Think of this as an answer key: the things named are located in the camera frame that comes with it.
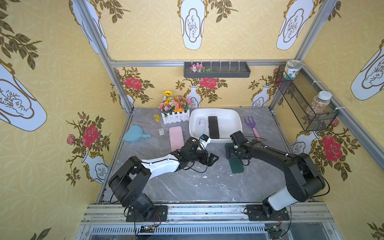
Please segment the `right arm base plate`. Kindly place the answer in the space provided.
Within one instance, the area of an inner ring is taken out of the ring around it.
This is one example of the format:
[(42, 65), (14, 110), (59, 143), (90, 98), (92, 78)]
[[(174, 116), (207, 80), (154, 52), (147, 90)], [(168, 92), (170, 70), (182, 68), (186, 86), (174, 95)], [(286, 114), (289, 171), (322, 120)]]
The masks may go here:
[(264, 205), (246, 205), (245, 213), (249, 221), (289, 221), (291, 219), (287, 208), (276, 211)]

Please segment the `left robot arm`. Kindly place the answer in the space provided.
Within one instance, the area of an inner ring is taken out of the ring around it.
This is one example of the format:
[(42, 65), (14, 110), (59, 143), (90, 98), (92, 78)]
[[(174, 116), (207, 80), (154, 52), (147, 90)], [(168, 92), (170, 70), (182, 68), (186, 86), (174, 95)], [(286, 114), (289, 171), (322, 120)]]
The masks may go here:
[(143, 194), (149, 180), (180, 170), (192, 170), (194, 163), (211, 167), (219, 160), (219, 156), (208, 153), (207, 136), (200, 139), (190, 137), (181, 149), (175, 150), (164, 157), (140, 160), (130, 157), (110, 178), (108, 185), (112, 196), (125, 208), (132, 208), (134, 213), (141, 215), (146, 221), (155, 217), (155, 207), (150, 198)]

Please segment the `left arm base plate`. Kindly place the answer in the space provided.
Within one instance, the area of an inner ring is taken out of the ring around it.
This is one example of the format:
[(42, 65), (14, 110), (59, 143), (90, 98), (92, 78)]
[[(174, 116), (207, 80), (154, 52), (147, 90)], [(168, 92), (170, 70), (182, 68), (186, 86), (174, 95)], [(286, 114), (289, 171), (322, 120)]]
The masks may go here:
[(168, 207), (166, 205), (154, 205), (141, 213), (135, 208), (129, 207), (126, 212), (126, 222), (166, 222), (168, 217)]

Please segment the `clear pencil case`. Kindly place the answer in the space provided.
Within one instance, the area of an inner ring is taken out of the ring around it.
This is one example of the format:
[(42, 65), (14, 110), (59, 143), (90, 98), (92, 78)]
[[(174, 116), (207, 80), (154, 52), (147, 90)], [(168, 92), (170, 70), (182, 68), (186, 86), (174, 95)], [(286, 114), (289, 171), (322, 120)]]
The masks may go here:
[(201, 136), (203, 134), (208, 135), (209, 133), (209, 124), (208, 118), (199, 118), (197, 121), (197, 135)]
[(157, 133), (160, 153), (163, 155), (168, 154), (171, 151), (171, 147), (170, 147), (170, 141), (167, 134), (167, 130), (164, 128), (159, 128), (156, 130), (156, 133)]

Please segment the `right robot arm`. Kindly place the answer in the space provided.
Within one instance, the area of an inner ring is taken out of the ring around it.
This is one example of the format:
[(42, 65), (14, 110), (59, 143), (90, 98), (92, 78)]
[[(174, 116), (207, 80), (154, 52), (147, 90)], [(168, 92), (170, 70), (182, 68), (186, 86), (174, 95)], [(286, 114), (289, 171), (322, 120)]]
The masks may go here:
[(241, 131), (233, 133), (230, 138), (234, 147), (229, 153), (235, 158), (259, 159), (284, 173), (286, 186), (263, 200), (263, 211), (268, 218), (295, 203), (307, 201), (328, 185), (307, 154), (285, 153), (261, 141), (249, 141)]

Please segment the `black pencil case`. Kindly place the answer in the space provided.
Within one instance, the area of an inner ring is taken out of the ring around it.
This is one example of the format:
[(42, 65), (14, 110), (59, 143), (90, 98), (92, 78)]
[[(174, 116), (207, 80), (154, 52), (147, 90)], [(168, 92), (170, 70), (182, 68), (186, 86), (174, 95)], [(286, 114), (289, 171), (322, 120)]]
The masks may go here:
[(209, 116), (208, 122), (209, 122), (209, 136), (210, 136), (210, 138), (211, 139), (219, 139), (220, 138), (220, 131), (219, 131), (218, 118), (216, 116)]

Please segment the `green pencil case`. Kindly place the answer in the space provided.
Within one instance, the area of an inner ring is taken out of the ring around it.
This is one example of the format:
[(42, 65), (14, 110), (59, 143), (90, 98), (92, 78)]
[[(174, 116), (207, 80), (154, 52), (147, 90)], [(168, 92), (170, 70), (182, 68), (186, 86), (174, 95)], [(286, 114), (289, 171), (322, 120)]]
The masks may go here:
[[(225, 146), (234, 146), (234, 144), (227, 143)], [(244, 172), (243, 162), (236, 157), (235, 159), (227, 159), (229, 161), (231, 171), (233, 174), (241, 174)]]

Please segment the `pink pencil case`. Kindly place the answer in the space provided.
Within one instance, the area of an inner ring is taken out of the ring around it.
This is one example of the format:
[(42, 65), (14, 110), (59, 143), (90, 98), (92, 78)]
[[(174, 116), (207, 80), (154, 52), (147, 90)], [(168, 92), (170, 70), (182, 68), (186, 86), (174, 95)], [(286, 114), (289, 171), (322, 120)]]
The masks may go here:
[(183, 129), (181, 126), (169, 128), (171, 151), (180, 150), (184, 144)]

